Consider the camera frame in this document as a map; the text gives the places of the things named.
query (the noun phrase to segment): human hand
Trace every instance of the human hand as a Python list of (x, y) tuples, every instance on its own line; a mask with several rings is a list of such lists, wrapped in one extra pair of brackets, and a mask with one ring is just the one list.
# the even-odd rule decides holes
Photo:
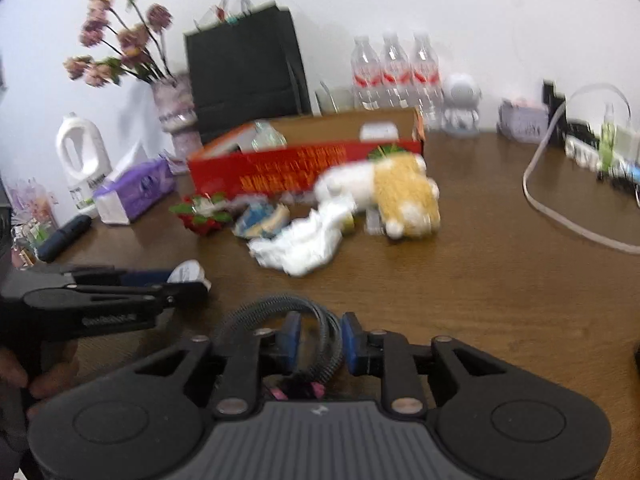
[[(45, 400), (73, 386), (74, 378), (80, 368), (76, 359), (78, 343), (76, 341), (65, 344), (62, 360), (51, 370), (36, 377), (29, 384), (29, 377), (16, 355), (7, 348), (0, 348), (0, 380), (5, 380), (14, 388), (29, 387), (34, 399)], [(27, 417), (32, 418), (42, 402), (34, 404), (27, 411)]]

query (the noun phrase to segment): white wall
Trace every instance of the white wall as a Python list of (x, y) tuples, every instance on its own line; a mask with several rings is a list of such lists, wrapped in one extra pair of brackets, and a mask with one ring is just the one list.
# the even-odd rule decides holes
[[(162, 3), (173, 13), (169, 57), (174, 68), (186, 66), (182, 33), (219, 0), (139, 1)], [(587, 82), (612, 82), (640, 109), (639, 0), (276, 1), (292, 10), (311, 89), (320, 78), (331, 86), (350, 82), (353, 36), (369, 34), (379, 49), (382, 32), (396, 30), (409, 47), (413, 31), (426, 30), (444, 74), (469, 72), (482, 87), (483, 126), (495, 124), (502, 97), (539, 98), (543, 77), (567, 93)], [(140, 136), (155, 153), (168, 140), (144, 84), (94, 89), (66, 79), (62, 61), (84, 51), (77, 36), (85, 5), (0, 0), (0, 54), (9, 86), (0, 103), (0, 169), (8, 181), (34, 176), (52, 190), (60, 221), (74, 213), (53, 150), (63, 114), (72, 110), (94, 121), (113, 161)], [(99, 47), (95, 54), (99, 50), (108, 52)], [(571, 112), (598, 123), (602, 97), (581, 100)]]

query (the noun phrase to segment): black cylindrical object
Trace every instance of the black cylindrical object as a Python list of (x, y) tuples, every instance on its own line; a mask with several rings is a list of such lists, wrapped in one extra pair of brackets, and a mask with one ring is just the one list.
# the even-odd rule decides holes
[(69, 223), (63, 225), (53, 233), (40, 247), (38, 247), (38, 258), (50, 264), (69, 245), (78, 240), (91, 227), (91, 217), (78, 215)]

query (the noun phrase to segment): stuffed animal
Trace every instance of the stuffed animal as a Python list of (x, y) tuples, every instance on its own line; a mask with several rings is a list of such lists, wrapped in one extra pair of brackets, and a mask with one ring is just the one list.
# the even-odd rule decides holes
[(316, 181), (318, 202), (353, 196), (359, 211), (377, 205), (390, 238), (420, 237), (440, 227), (437, 184), (414, 153), (393, 153), (376, 161), (330, 168)]
[(363, 160), (329, 168), (316, 180), (314, 192), (320, 203), (348, 193), (358, 211), (364, 211), (374, 205), (373, 162)]
[(390, 238), (421, 237), (440, 229), (437, 184), (424, 160), (411, 153), (383, 158), (374, 166), (375, 202)]

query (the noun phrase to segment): white detergent bottle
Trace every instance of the white detergent bottle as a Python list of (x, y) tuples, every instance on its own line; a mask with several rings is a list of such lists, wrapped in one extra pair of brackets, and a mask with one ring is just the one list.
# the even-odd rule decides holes
[(58, 131), (56, 151), (78, 213), (94, 218), (97, 216), (94, 191), (111, 173), (100, 131), (91, 121), (71, 113)]

